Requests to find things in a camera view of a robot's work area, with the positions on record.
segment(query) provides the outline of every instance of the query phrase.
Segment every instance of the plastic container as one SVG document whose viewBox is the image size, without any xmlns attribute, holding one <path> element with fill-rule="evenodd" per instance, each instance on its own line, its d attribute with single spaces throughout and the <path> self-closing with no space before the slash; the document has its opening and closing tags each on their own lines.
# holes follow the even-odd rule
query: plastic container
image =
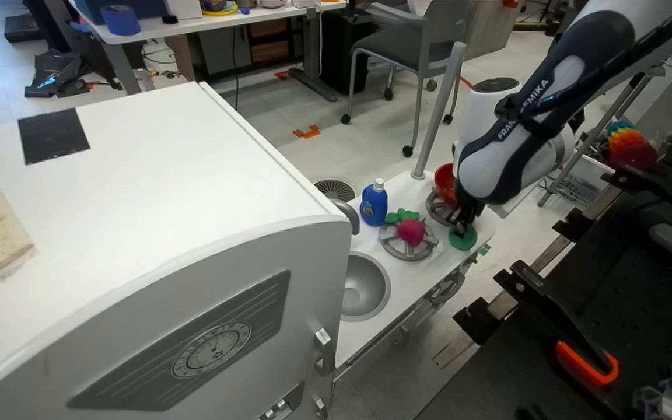
<svg viewBox="0 0 672 420">
<path fill-rule="evenodd" d="M 383 226 L 388 218 L 388 191 L 384 182 L 375 181 L 373 185 L 364 188 L 360 216 L 368 226 Z"/>
</svg>

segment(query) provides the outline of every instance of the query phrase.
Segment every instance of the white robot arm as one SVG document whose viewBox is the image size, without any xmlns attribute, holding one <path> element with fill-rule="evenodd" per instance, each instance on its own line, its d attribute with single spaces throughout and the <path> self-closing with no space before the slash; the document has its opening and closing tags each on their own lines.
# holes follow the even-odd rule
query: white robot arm
<svg viewBox="0 0 672 420">
<path fill-rule="evenodd" d="M 566 158 L 564 123 L 595 93 L 672 39 L 672 0 L 591 0 L 483 136 L 455 154 L 455 225 L 511 202 Z"/>
</svg>

